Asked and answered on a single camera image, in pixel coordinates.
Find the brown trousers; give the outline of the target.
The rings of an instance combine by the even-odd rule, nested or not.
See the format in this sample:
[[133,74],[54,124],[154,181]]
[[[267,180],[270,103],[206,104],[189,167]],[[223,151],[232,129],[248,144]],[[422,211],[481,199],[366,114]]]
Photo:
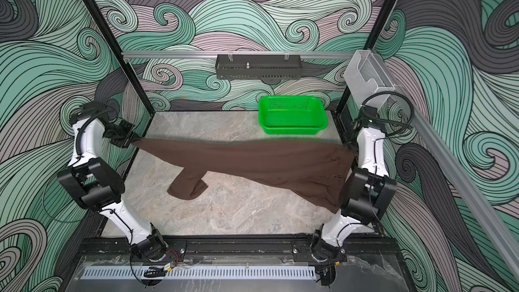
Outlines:
[[140,150],[174,166],[181,173],[167,192],[180,200],[194,200],[208,185],[203,177],[217,172],[259,184],[287,189],[310,203],[336,212],[354,153],[338,143],[308,140],[196,142],[141,138]]

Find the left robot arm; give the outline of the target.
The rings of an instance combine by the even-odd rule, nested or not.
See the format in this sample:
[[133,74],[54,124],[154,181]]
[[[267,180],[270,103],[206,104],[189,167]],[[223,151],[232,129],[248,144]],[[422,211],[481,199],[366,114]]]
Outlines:
[[58,182],[80,208],[114,223],[126,236],[133,255],[151,262],[163,260],[167,244],[161,233],[125,200],[123,178],[101,157],[104,139],[123,149],[140,139],[132,124],[112,122],[107,105],[97,101],[82,105],[70,117],[70,124],[73,153],[67,168],[58,173]]

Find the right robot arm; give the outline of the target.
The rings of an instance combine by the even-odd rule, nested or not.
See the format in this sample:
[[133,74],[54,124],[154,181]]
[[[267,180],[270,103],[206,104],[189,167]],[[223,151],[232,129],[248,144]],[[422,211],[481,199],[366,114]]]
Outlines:
[[335,259],[351,234],[382,219],[396,194],[397,183],[389,177],[383,155],[386,130],[376,116],[376,108],[360,108],[356,120],[359,166],[341,191],[339,211],[314,234],[311,252],[318,262]]

